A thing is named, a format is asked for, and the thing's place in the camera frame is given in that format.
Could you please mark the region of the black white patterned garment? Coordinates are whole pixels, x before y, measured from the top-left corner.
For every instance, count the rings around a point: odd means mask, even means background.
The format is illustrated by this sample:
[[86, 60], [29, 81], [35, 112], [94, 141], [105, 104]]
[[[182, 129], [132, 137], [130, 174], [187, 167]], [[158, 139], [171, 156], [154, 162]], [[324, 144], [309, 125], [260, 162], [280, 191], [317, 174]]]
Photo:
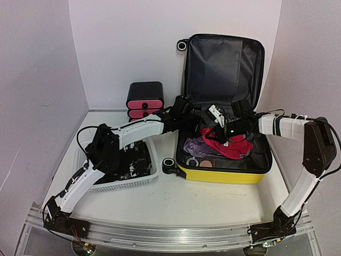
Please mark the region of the black white patterned garment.
[[151, 156], [146, 142], [140, 140], [120, 150], [119, 168], [113, 174], [106, 174], [95, 184], [110, 183], [140, 178], [151, 174]]

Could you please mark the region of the purple garment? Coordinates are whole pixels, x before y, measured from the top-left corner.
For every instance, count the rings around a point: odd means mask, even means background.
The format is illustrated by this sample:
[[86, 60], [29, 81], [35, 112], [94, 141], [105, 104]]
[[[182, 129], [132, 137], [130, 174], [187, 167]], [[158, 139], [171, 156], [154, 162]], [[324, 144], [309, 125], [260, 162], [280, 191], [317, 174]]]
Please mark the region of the purple garment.
[[191, 156], [197, 158], [225, 157], [205, 144], [202, 137], [196, 139], [187, 138], [184, 143], [183, 150]]

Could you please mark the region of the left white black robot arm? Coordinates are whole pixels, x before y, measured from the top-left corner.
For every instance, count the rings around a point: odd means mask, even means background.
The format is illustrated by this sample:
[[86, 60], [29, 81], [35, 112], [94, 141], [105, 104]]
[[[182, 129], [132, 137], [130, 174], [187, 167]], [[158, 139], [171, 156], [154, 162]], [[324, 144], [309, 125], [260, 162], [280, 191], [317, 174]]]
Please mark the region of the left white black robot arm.
[[65, 187], [44, 205], [42, 219], [44, 228], [62, 237], [77, 236], [77, 231], [88, 226], [87, 221], [77, 223], [71, 213], [86, 192], [106, 174], [119, 168], [120, 151], [137, 141], [168, 132], [197, 133], [202, 118], [193, 112], [187, 114], [172, 110], [160, 110], [145, 118], [125, 125], [110, 127], [103, 123], [95, 126], [92, 142], [81, 150], [86, 156], [84, 165], [73, 174]]

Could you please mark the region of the yellow Pikachu hard-shell suitcase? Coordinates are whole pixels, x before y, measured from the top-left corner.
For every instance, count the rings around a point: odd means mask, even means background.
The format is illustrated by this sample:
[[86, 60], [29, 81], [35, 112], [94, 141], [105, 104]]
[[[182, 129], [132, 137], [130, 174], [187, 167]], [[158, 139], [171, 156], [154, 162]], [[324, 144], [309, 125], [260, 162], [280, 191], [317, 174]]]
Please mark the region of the yellow Pikachu hard-shell suitcase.
[[[205, 113], [211, 105], [226, 108], [235, 101], [248, 100], [254, 115], [246, 119], [257, 120], [255, 108], [262, 88], [265, 57], [264, 47], [259, 41], [228, 35], [195, 34], [178, 41], [177, 49], [186, 52], [182, 96], [191, 102], [191, 112], [203, 118], [200, 130], [212, 129], [206, 135], [207, 139], [217, 141], [215, 139], [217, 124]], [[256, 172], [243, 171], [244, 182], [240, 182], [236, 177], [239, 172], [233, 171], [229, 162], [240, 160], [226, 157], [197, 158], [186, 153], [183, 150], [186, 139], [201, 137], [200, 130], [199, 133], [182, 131], [178, 133], [175, 157], [163, 160], [164, 173], [192, 181], [238, 184], [256, 184], [268, 173], [269, 170], [263, 165], [272, 163], [272, 159], [266, 156], [256, 161], [260, 168]], [[186, 165], [187, 159], [192, 157], [199, 163], [202, 159], [213, 159], [214, 167]]]

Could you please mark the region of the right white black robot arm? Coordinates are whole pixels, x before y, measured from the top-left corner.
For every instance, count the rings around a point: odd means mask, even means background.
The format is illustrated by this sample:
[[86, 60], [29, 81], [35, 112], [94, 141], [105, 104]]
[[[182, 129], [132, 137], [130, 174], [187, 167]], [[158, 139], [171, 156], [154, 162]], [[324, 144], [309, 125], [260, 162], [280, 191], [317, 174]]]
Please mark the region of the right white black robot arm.
[[[340, 166], [333, 163], [340, 158], [340, 140], [335, 129], [323, 118], [275, 117], [265, 115], [255, 123], [255, 128], [247, 135], [254, 150], [240, 161], [229, 161], [232, 170], [239, 173], [236, 177], [244, 182], [243, 171], [256, 172], [260, 168], [256, 161], [262, 157], [273, 159], [265, 163], [270, 170], [268, 177], [259, 184], [258, 203], [251, 199], [238, 202], [237, 196], [219, 196], [211, 216], [218, 225], [247, 224], [257, 220], [256, 210], [264, 210], [265, 220], [274, 217], [268, 225], [273, 236], [280, 236], [289, 228], [288, 217], [295, 215], [303, 203], [308, 203], [318, 239], [322, 244], [331, 239], [336, 243], [336, 217], [340, 207], [332, 209], [331, 200], [324, 200], [322, 194], [329, 192], [318, 183], [327, 174], [337, 173]], [[279, 208], [282, 215], [275, 210]]]

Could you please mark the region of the red t-shirt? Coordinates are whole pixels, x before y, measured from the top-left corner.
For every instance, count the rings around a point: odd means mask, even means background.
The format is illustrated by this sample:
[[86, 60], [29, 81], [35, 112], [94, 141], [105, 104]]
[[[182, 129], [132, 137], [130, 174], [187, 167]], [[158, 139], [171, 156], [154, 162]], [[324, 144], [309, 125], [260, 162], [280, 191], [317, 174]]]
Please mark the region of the red t-shirt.
[[207, 139], [206, 135], [208, 135], [211, 130], [211, 128], [200, 130], [203, 141], [209, 147], [229, 159], [241, 160], [245, 156], [249, 155], [251, 150], [254, 148], [254, 145], [251, 142], [245, 140], [244, 135], [233, 136], [223, 144], [215, 140]]

